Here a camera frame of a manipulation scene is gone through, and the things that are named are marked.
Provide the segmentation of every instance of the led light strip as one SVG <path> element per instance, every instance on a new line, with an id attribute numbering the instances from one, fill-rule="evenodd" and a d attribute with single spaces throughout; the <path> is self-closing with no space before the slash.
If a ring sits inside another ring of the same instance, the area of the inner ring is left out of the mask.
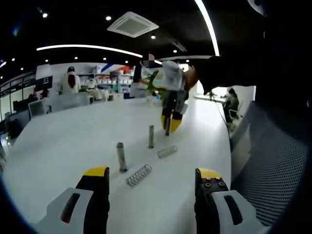
<path id="1" fill-rule="evenodd" d="M 55 48 L 68 48 L 68 47 L 79 47 L 79 48 L 91 48 L 91 49 L 100 49 L 100 50 L 110 50 L 110 51 L 115 51 L 119 53 L 124 53 L 132 56 L 136 56 L 139 58 L 142 58 L 142 55 L 132 53 L 126 50 L 119 50 L 115 48 L 110 48 L 110 47 L 105 47 L 105 46 L 98 46 L 98 45 L 51 45 L 51 46 L 45 46 L 45 47 L 40 47 L 37 48 L 37 51 L 39 50 L 48 50 L 48 49 L 55 49 Z"/>
<path id="2" fill-rule="evenodd" d="M 215 31 L 213 28 L 213 24 L 211 23 L 210 17 L 208 15 L 207 9 L 205 8 L 205 5 L 203 4 L 202 0 L 195 0 L 195 2 L 197 4 L 197 6 L 199 7 L 199 10 L 200 10 L 201 14 L 203 15 L 204 20 L 207 24 L 211 40 L 213 41 L 215 55 L 220 56 L 218 44 L 216 42 L 216 37 L 215 37 Z"/>
<path id="3" fill-rule="evenodd" d="M 3 63 L 0 65 L 0 68 L 3 67 L 4 65 L 6 65 L 6 62 L 3 62 Z"/>

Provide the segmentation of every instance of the ceiling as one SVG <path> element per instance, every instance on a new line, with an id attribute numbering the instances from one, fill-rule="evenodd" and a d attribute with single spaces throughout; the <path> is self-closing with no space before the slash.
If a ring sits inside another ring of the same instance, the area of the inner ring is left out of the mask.
<path id="1" fill-rule="evenodd" d="M 204 0 L 211 18 L 219 51 L 238 47 L 262 36 L 262 17 L 247 0 Z M 107 28 L 128 11 L 156 23 L 159 28 L 139 36 L 127 37 Z M 138 54 L 151 53 L 156 59 L 172 56 L 214 55 L 212 40 L 204 18 L 194 0 L 159 1 L 41 1 L 38 4 L 8 3 L 1 6 L 5 16 L 0 29 L 0 59 L 7 62 L 0 68 L 4 82 L 36 66 L 63 62 L 105 62 L 136 64 L 139 60 L 127 54 L 87 48 L 60 48 L 36 51 L 36 48 L 60 44 L 86 44 L 122 49 Z M 174 42 L 187 51 L 180 51 Z"/>

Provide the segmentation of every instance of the metal spring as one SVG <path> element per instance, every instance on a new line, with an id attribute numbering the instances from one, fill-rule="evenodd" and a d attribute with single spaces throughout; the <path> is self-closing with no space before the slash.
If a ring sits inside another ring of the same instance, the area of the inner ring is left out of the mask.
<path id="1" fill-rule="evenodd" d="M 161 150 L 161 151 L 158 151 L 158 157 L 159 158 L 164 158 L 164 157 L 167 157 L 169 155 L 172 155 L 174 154 L 175 152 L 177 151 L 177 146 L 174 145 L 174 146 L 171 146 L 167 149 L 164 149 L 164 150 Z"/>
<path id="2" fill-rule="evenodd" d="M 126 179 L 126 183 L 131 187 L 136 186 L 141 180 L 143 180 L 150 172 L 152 171 L 152 167 L 148 164 L 141 167 L 138 171 L 136 171 L 132 176 Z"/>

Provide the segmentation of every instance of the white round table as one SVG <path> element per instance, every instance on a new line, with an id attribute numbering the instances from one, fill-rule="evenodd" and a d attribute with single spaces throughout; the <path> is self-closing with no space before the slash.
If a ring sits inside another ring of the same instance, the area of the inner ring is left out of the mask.
<path id="1" fill-rule="evenodd" d="M 3 172 L 13 202 L 28 222 L 46 215 L 47 205 L 82 174 L 110 167 L 109 234 L 195 233 L 195 169 L 217 171 L 231 182 L 229 137 L 219 103 L 190 100 L 178 130 L 164 135 L 160 107 L 144 99 L 99 103 L 37 117 L 22 131 Z M 148 149 L 149 125 L 155 147 Z M 118 171 L 117 142 L 123 142 L 129 170 Z M 174 155 L 157 152 L 172 145 Z M 149 164 L 153 171 L 136 187 L 125 182 Z"/>

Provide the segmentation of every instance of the metal cylinder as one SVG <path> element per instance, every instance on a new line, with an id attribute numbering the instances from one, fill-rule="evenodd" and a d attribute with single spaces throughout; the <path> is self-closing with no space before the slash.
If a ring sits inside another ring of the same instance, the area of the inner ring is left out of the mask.
<path id="1" fill-rule="evenodd" d="M 128 170 L 128 168 L 126 164 L 125 151 L 122 142 L 117 143 L 117 155 L 119 161 L 119 171 L 124 173 Z"/>
<path id="2" fill-rule="evenodd" d="M 148 148 L 154 148 L 154 125 L 150 125 L 148 132 Z"/>

